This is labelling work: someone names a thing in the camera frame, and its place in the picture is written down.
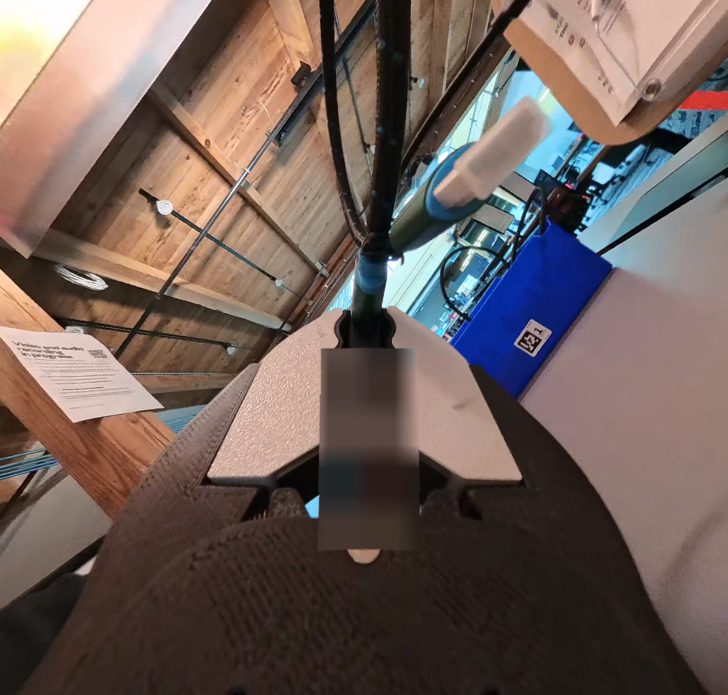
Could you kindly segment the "instruction sheet on book stand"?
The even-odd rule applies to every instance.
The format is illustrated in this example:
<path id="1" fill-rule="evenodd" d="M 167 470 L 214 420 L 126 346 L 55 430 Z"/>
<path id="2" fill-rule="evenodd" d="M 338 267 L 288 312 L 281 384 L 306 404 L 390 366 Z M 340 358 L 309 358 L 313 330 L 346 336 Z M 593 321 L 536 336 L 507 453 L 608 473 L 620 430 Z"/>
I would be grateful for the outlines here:
<path id="1" fill-rule="evenodd" d="M 621 122 L 613 125 L 595 97 L 578 81 L 560 55 L 524 23 L 521 14 L 505 30 L 507 41 L 551 90 L 578 128 L 604 145 L 626 144 L 650 132 L 726 59 L 727 33 L 726 43 L 673 99 L 640 100 Z"/>

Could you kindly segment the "printed instruction sheet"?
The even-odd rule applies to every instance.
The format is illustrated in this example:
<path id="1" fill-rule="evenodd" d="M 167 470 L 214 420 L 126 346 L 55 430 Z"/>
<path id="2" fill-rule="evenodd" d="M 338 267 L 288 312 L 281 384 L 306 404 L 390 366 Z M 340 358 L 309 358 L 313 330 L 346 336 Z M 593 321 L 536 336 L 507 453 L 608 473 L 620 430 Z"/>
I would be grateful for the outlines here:
<path id="1" fill-rule="evenodd" d="M 532 0 L 521 19 L 613 125 L 673 99 L 726 43 L 727 0 Z"/>

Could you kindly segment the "blue plastic bin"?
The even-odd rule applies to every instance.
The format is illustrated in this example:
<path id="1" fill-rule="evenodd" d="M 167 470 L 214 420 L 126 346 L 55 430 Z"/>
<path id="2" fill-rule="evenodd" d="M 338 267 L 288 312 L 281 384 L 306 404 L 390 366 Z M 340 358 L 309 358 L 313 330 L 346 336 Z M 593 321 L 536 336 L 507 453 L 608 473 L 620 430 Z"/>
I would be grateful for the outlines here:
<path id="1" fill-rule="evenodd" d="M 577 237 L 547 223 L 491 284 L 450 344 L 517 399 L 612 268 Z"/>

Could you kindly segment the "white paper notice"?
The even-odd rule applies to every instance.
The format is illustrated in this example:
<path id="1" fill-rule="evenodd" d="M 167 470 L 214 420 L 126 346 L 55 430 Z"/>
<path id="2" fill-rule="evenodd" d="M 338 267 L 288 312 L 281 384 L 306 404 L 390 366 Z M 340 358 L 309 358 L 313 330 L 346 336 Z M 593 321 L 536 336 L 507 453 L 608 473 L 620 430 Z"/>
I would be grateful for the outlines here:
<path id="1" fill-rule="evenodd" d="M 2 327 L 1 338 L 71 422 L 163 409 L 93 336 Z"/>

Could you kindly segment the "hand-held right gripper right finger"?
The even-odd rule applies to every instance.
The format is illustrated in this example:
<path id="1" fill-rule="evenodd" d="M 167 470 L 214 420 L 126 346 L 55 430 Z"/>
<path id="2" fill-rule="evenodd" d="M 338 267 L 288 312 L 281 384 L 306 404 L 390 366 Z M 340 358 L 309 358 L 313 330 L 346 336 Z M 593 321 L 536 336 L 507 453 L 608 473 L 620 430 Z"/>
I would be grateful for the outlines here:
<path id="1" fill-rule="evenodd" d="M 523 480 L 505 438 L 466 359 L 447 341 L 396 307 L 396 349 L 416 353 L 416 395 L 421 453 L 465 485 Z"/>

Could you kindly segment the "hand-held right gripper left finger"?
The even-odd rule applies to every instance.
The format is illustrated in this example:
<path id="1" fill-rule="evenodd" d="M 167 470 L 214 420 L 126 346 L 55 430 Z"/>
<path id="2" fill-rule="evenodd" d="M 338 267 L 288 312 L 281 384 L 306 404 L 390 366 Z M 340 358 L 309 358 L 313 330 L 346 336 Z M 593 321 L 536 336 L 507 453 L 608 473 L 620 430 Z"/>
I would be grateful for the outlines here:
<path id="1" fill-rule="evenodd" d="M 340 342 L 338 308 L 278 344 L 259 364 L 214 458 L 214 484 L 272 484 L 320 442 L 321 352 Z"/>

